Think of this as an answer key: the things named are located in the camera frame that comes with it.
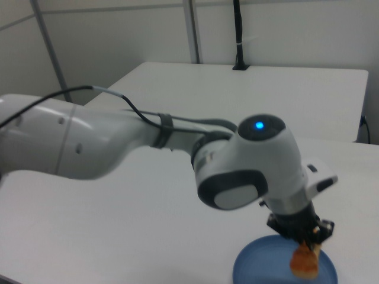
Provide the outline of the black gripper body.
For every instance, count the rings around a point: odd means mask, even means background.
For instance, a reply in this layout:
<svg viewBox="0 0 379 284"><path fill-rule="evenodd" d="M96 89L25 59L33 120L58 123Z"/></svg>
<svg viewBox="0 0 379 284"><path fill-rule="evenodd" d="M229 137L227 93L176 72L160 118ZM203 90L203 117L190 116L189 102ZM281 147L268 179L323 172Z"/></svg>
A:
<svg viewBox="0 0 379 284"><path fill-rule="evenodd" d="M320 228L318 241L325 241L332 236L335 223L329 220L321 220L310 202L305 208L295 214L280 215L271 213L267 220L267 226L285 238L297 241L297 236L306 235L312 241L313 228Z"/></svg>

